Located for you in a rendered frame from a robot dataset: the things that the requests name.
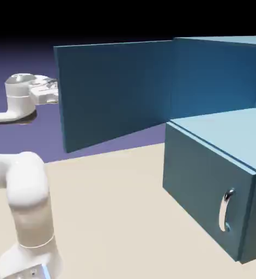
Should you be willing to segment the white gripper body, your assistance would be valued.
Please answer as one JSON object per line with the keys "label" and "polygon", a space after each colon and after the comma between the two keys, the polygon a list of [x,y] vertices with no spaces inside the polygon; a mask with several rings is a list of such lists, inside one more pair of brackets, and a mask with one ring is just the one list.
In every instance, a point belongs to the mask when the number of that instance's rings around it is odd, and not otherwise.
{"label": "white gripper body", "polygon": [[58,103],[58,88],[55,85],[30,87],[29,92],[35,104]]}

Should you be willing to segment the large blue cabinet door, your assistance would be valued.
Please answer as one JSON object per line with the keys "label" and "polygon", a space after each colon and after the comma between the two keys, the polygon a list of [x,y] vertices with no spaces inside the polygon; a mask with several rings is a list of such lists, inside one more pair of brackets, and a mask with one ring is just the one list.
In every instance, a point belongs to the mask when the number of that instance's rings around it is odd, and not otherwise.
{"label": "large blue cabinet door", "polygon": [[172,41],[56,46],[54,56],[67,153],[169,119]]}

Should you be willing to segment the blue cabinet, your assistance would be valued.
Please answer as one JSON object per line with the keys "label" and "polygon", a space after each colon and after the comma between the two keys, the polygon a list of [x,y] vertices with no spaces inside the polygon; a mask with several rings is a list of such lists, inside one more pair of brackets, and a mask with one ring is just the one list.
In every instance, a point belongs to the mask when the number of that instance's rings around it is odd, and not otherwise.
{"label": "blue cabinet", "polygon": [[[174,60],[168,122],[256,172],[256,38],[177,38]],[[256,182],[241,255],[256,259]]]}

